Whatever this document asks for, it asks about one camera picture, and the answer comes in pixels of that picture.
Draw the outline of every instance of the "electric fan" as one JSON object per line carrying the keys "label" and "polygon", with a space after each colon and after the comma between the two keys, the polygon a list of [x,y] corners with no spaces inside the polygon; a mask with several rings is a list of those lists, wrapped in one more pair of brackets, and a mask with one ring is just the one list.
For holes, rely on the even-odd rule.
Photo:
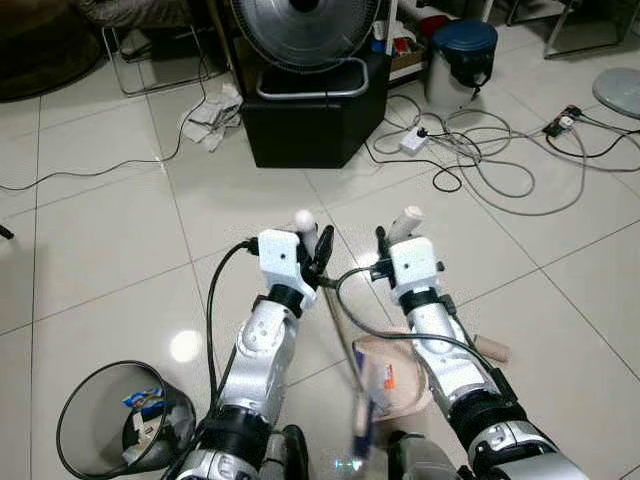
{"label": "electric fan", "polygon": [[379,4],[380,0],[232,0],[243,35],[275,67],[305,76],[346,62],[362,69],[359,87],[318,92],[267,93],[260,75],[258,94],[270,100],[294,100],[364,93],[369,84],[367,66],[351,55],[367,37]]}

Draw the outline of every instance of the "power plug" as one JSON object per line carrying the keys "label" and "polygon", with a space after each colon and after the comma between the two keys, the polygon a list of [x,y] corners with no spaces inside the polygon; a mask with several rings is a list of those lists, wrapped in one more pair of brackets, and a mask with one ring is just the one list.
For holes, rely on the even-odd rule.
{"label": "power plug", "polygon": [[427,137],[427,131],[422,127],[414,127],[400,142],[400,149],[414,156],[426,145],[429,138]]}

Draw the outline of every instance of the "white tile floor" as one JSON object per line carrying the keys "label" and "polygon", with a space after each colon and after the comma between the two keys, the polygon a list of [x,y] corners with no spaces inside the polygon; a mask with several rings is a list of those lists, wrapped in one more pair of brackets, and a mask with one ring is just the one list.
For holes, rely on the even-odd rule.
{"label": "white tile floor", "polygon": [[[591,95],[603,68],[640,64],[637,39],[607,54],[543,61],[538,32],[499,31],[495,80],[475,106],[523,130],[568,103],[639,127]],[[418,84],[398,92],[424,104]],[[0,181],[21,184],[57,169],[166,155],[178,115],[198,98],[199,87],[187,86],[127,99],[104,67],[40,99],[0,105]],[[406,123],[412,112],[397,101],[388,115]],[[598,129],[579,128],[589,149],[610,141]],[[428,154],[452,160],[437,147]],[[573,166],[522,143],[503,156],[530,166],[539,180],[538,194],[512,206],[543,209],[575,191]],[[639,160],[623,143],[599,163]],[[337,227],[337,275],[370,261],[373,229],[407,204],[425,211],[423,231],[448,266],[444,286],[463,304],[470,330],[512,348],[505,370],[531,417],[591,478],[640,478],[640,174],[589,172],[580,203],[542,219],[503,214],[466,189],[437,192],[431,174],[419,164],[377,167],[366,149],[339,171],[258,170],[238,129],[214,154],[185,144],[166,169],[129,167],[20,194],[0,191],[0,223],[16,233],[0,242],[2,478],[70,478],[55,450],[58,413],[75,385],[111,361],[151,363],[203,414],[204,355],[181,363],[171,344],[184,331],[203,335],[207,284],[230,245],[310,208],[320,223]],[[509,185],[520,181],[511,172],[489,174]],[[353,284],[354,308],[372,324],[402,321],[384,285]],[[255,259],[234,260],[218,297],[218,361],[263,290]],[[353,390],[324,305],[302,322],[289,384],[282,423],[304,428],[316,478],[337,478],[333,463],[348,451]],[[464,462],[434,405],[423,420],[419,428]]]}

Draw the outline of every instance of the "bin lid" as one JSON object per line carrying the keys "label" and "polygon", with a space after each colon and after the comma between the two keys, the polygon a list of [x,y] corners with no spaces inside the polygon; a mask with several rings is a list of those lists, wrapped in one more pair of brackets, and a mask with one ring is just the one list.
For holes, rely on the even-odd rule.
{"label": "bin lid", "polygon": [[433,35],[435,48],[458,53],[494,50],[497,43],[496,29],[480,20],[456,20],[443,25]]}

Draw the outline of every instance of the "trash can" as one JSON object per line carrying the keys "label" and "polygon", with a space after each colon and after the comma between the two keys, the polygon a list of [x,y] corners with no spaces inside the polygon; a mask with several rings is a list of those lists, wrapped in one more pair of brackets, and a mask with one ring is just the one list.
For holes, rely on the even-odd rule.
{"label": "trash can", "polygon": [[479,20],[456,20],[436,30],[425,83],[430,106],[464,108],[491,78],[498,32]]}
{"label": "trash can", "polygon": [[149,365],[127,360],[102,367],[73,391],[56,447],[72,475],[106,480],[167,467],[194,430],[189,397]]}

